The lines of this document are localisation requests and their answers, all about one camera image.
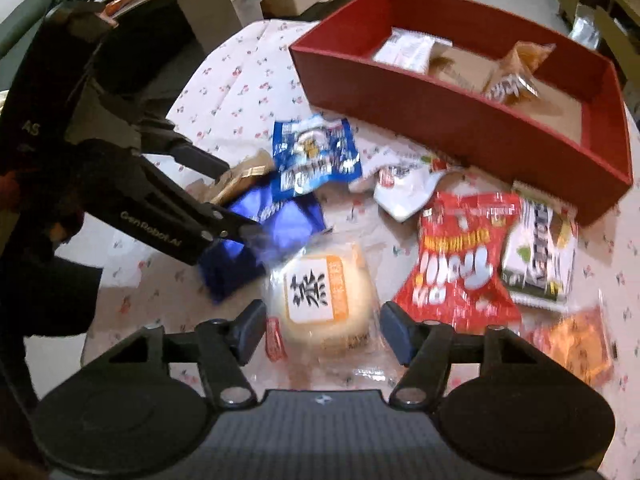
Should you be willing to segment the cherry print tablecloth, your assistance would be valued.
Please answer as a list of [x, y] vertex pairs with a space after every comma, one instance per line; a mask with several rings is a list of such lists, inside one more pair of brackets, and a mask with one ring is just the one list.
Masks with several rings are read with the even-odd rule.
[[[250, 24], [198, 66], [168, 117], [197, 146], [236, 164], [270, 148], [273, 123], [311, 113], [288, 48], [308, 30], [299, 22]], [[381, 300], [390, 300], [416, 262], [416, 220], [397, 223], [370, 194], [326, 185], [318, 194], [326, 224], [357, 234]], [[36, 391], [45, 394], [145, 325], [192, 330], [208, 318], [233, 314], [262, 293], [255, 282], [213, 304], [194, 268], [88, 218], [60, 250], [63, 258], [99, 266], [96, 318], [87, 333], [30, 338], [27, 362]], [[599, 306], [614, 349], [603, 394], [616, 417], [614, 440], [601, 470], [610, 479], [639, 474], [639, 192], [626, 195], [579, 233], [572, 310]]]

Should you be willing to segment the brown small snack packet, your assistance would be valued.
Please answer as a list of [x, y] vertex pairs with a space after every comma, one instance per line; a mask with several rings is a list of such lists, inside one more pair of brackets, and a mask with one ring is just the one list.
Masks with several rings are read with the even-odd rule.
[[276, 165], [270, 153], [259, 150], [227, 170], [215, 183], [206, 186], [201, 194], [201, 202], [217, 206], [229, 203], [274, 170]]

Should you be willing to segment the red cardboard box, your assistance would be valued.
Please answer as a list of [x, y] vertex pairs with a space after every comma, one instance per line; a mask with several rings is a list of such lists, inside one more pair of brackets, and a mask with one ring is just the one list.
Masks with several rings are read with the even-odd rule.
[[[552, 44], [541, 79], [582, 107], [577, 140], [511, 107], [373, 55], [394, 28], [450, 39], [485, 58], [520, 40]], [[634, 184], [626, 107], [613, 64], [532, 21], [471, 0], [354, 0], [290, 49], [310, 104], [396, 132], [565, 200], [581, 224], [609, 211]]]

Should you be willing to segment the white red jujube packet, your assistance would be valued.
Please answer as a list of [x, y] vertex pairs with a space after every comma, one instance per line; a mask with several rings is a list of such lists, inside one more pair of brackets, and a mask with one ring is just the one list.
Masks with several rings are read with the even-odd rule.
[[386, 214], [405, 222], [430, 201], [442, 178], [462, 171], [436, 156], [387, 150], [368, 158], [362, 164], [362, 176], [348, 188], [356, 194], [372, 192]]

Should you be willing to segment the red snack bag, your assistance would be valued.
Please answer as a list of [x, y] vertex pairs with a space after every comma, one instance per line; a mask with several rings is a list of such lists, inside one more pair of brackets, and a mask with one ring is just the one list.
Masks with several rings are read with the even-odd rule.
[[521, 313], [499, 276], [520, 212], [513, 193], [438, 192], [420, 218], [416, 265], [393, 302], [416, 322], [443, 322], [459, 333], [520, 325]]

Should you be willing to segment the square orange pastry packet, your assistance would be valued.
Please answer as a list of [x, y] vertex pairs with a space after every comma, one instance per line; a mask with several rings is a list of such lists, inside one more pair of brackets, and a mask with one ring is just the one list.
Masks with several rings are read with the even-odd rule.
[[536, 327], [525, 339], [592, 388], [602, 387], [613, 376], [608, 326], [598, 304]]

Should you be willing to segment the blue white snack packet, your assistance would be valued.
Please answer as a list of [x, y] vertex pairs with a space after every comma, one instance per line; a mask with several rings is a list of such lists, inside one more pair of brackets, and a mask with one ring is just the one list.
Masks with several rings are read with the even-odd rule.
[[349, 183], [362, 177], [360, 155], [346, 118], [314, 115], [294, 122], [275, 122], [271, 180], [275, 202], [314, 192], [329, 182]]

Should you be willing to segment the round bun white label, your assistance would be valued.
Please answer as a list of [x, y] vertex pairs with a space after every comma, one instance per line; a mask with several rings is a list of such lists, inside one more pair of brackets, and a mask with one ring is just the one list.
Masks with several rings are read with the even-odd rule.
[[274, 266], [265, 303], [273, 362], [341, 358], [375, 336], [378, 293], [354, 242], [308, 245]]

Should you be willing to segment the cluttered side table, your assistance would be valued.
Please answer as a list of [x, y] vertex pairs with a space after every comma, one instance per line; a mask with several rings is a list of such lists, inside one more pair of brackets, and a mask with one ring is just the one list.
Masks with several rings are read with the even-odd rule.
[[[2, 74], [20, 65], [51, 1], [23, 0], [1, 23]], [[118, 26], [101, 49], [104, 62], [126, 54], [171, 61], [196, 44], [206, 55], [243, 27], [231, 0], [124, 0], [112, 17]]]

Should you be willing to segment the white green wafer packet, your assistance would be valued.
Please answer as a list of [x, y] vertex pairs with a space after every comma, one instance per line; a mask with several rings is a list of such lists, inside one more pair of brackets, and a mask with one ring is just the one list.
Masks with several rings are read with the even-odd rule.
[[564, 200], [516, 181], [518, 221], [506, 238], [501, 279], [520, 306], [566, 313], [578, 244], [577, 209]]

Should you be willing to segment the orange clear snack bag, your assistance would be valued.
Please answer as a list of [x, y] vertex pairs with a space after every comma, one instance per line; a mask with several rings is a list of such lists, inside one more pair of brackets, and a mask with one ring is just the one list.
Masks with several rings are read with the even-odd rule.
[[534, 73], [554, 49], [554, 44], [518, 41], [491, 72], [482, 95], [507, 106], [538, 99]]

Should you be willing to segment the dark blue foil packet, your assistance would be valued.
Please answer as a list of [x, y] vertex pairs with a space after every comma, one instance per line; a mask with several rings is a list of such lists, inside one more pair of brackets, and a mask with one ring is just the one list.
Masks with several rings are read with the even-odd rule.
[[263, 276], [267, 268], [298, 252], [326, 229], [316, 196], [278, 202], [273, 198], [270, 177], [260, 179], [227, 208], [256, 223], [241, 230], [238, 242], [217, 240], [201, 256], [198, 270], [215, 304]]

